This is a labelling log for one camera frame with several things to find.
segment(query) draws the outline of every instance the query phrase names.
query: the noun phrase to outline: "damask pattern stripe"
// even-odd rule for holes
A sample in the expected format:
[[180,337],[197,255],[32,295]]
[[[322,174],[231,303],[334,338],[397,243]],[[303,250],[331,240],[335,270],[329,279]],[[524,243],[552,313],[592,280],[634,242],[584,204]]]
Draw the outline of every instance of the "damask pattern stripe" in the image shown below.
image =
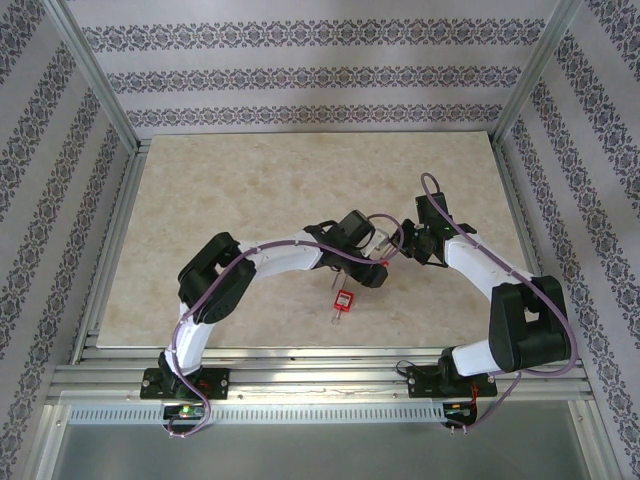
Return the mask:
[[589,0],[587,5],[640,82],[640,15],[629,0]]
[[547,138],[558,156],[573,198],[577,201],[585,227],[591,235],[591,243],[605,269],[605,276],[615,292],[616,303],[622,310],[627,329],[636,339],[635,346],[640,348],[640,287],[630,273],[631,266],[618,236],[609,223],[607,212],[598,198],[598,192],[591,185],[589,172],[584,167],[578,149],[574,146],[562,116],[544,81],[538,82],[531,92],[531,100],[544,125]]
[[284,88],[513,87],[519,67],[301,67],[128,72],[108,75],[116,93]]
[[542,19],[405,19],[110,25],[82,31],[96,53],[329,45],[533,45]]
[[41,255],[49,241],[49,235],[99,110],[100,103],[93,91],[89,89],[80,103],[36,211],[33,213],[34,220],[29,224],[27,235],[24,237],[25,242],[18,248],[16,259],[13,261],[14,268],[7,276],[5,286],[2,288],[0,360],[4,359],[4,350],[11,341],[11,331],[22,313],[26,294],[31,289],[31,280],[40,265]]
[[80,265],[91,224],[119,143],[118,134],[111,126],[98,154],[66,249],[62,255],[59,270],[51,286],[51,294],[47,298],[46,308],[38,323],[38,331],[30,346],[29,359],[24,365],[24,373],[20,376],[18,390],[14,394],[16,400],[10,406],[7,414],[9,421],[3,425],[2,439],[0,440],[0,478],[11,478],[12,459],[22,447],[27,422],[34,412],[35,401],[42,384],[45,366],[49,360],[50,349],[53,347],[58,325],[66,307],[67,296]]
[[613,171],[640,219],[640,149],[616,113],[613,102],[598,80],[575,37],[568,33],[556,50],[556,59],[591,122]]
[[13,136],[2,151],[0,161],[0,222],[4,220],[11,198],[22,181],[25,167],[31,163],[36,147],[49,125],[62,92],[67,87],[76,63],[64,43],[56,49],[38,88],[29,99],[24,115],[18,120]]
[[0,85],[22,55],[42,22],[44,8],[38,0],[14,0],[0,21]]
[[[558,205],[551,193],[551,187],[542,169],[538,153],[522,118],[516,121],[511,134],[535,194],[547,234],[555,249],[555,257],[562,270],[562,276],[578,323],[582,327],[582,335],[586,339],[598,378],[604,385],[603,392],[607,398],[607,404],[613,412],[613,420],[618,425],[618,434],[626,445],[625,450],[631,458],[630,465],[634,474],[640,476],[640,444],[638,443],[640,426],[636,421],[636,414],[632,411],[633,402],[625,390],[626,384],[622,379],[620,367],[615,361],[611,342],[603,333],[600,315],[593,306],[594,302],[589,286],[585,282],[567,228],[560,216]],[[507,170],[512,182],[516,185],[510,167]]]
[[319,105],[128,110],[134,127],[297,123],[494,122],[501,105]]

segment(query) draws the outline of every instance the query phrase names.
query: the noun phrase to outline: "patterned wallpaper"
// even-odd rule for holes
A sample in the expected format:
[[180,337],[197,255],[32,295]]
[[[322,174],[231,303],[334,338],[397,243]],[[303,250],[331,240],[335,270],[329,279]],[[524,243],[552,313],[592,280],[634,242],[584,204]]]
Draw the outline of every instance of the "patterned wallpaper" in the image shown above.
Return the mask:
[[128,155],[37,0],[0,1],[0,479],[21,478]]
[[504,148],[624,478],[640,477],[639,26],[632,2],[585,2]]
[[140,138],[487,130],[555,4],[69,2]]

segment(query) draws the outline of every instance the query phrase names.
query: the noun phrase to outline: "marble tabletop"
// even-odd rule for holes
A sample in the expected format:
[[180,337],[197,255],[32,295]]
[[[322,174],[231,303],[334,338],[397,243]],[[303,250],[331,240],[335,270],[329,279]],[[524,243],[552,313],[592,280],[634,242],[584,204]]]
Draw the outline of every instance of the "marble tabletop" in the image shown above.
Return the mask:
[[[268,240],[353,209],[417,221],[424,171],[457,221],[524,267],[485,132],[154,137],[98,346],[165,346],[178,320],[178,272],[217,233]],[[453,269],[399,255],[381,288],[347,282],[355,301],[338,325],[334,276],[322,268],[255,282],[209,346],[441,347],[486,337],[489,303]]]

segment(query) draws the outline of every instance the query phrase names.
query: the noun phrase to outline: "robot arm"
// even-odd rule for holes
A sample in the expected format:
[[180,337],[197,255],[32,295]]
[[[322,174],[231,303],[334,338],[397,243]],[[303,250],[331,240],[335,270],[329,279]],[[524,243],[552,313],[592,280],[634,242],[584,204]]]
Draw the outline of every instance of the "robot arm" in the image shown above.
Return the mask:
[[[438,192],[433,199],[448,215],[444,194]],[[417,197],[416,207],[420,223],[408,219],[402,223],[400,251],[422,265],[458,270],[491,302],[488,338],[445,349],[439,361],[439,387],[472,382],[481,374],[513,372],[570,357],[570,341],[561,321],[515,278],[515,272],[533,283],[566,318],[562,287],[555,278],[536,278],[493,254],[508,267],[505,271],[472,243],[484,245],[474,228],[460,224],[469,239],[458,234],[427,196]],[[392,241],[400,243],[397,234]],[[430,261],[434,257],[437,263]],[[527,321],[526,312],[539,314],[538,319]]]
[[[439,192],[434,197],[446,212],[444,194]],[[491,301],[488,338],[445,349],[437,367],[440,375],[434,376],[433,381],[438,382],[434,391],[444,392],[445,396],[447,392],[452,397],[459,396],[459,392],[476,382],[479,375],[499,370],[512,372],[569,358],[567,334],[547,306],[510,273],[500,269],[456,233],[434,210],[426,196],[418,197],[416,205],[420,223],[416,225],[405,220],[403,235],[398,231],[391,239],[384,232],[377,231],[358,211],[351,212],[340,223],[330,221],[308,226],[291,237],[273,241],[286,245],[264,250],[256,251],[256,247],[265,245],[265,242],[237,242],[228,233],[216,235],[180,272],[181,315],[203,296],[218,277],[220,268],[229,266],[242,254],[252,253],[230,269],[195,315],[185,319],[175,342],[175,358],[179,365],[174,363],[171,348],[160,355],[163,376],[165,380],[170,379],[165,389],[176,391],[180,388],[174,375],[178,367],[184,375],[197,375],[215,324],[231,314],[253,280],[291,270],[329,266],[345,271],[364,286],[377,288],[387,277],[383,265],[345,259],[335,252],[366,259],[375,248],[382,248],[389,241],[406,257],[414,258],[422,265],[458,270]],[[472,240],[480,242],[475,229],[466,224],[460,227]],[[313,246],[318,244],[331,247],[333,251]],[[433,257],[437,263],[430,261]],[[534,278],[501,260],[534,283],[565,313],[562,289],[557,280],[553,277]],[[539,313],[539,318],[527,322],[526,311]]]
[[[387,270],[383,265],[355,262],[311,244],[324,245],[351,257],[366,259],[376,247],[379,249],[386,243],[388,236],[376,230],[357,210],[349,213],[340,223],[329,221],[310,225],[290,237],[268,242],[237,242],[228,233],[216,235],[178,275],[181,317],[216,280],[220,268],[227,267],[241,254],[249,254],[228,272],[202,308],[185,319],[179,329],[175,358],[183,375],[193,374],[200,369],[207,340],[216,323],[231,314],[251,282],[288,271],[328,266],[345,271],[366,287],[377,288],[387,278]],[[265,244],[285,245],[255,251]],[[177,372],[171,353],[171,347],[167,348],[159,361],[167,378]]]

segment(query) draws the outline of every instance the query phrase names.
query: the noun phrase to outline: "perforated metal strip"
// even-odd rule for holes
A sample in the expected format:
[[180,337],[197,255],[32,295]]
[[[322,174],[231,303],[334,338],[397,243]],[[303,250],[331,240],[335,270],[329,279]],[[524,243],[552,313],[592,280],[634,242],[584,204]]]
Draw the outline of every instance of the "perforated metal strip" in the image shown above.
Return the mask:
[[[157,424],[160,405],[76,406],[70,424]],[[239,424],[423,423],[444,421],[440,403],[345,405],[216,405],[212,421]]]

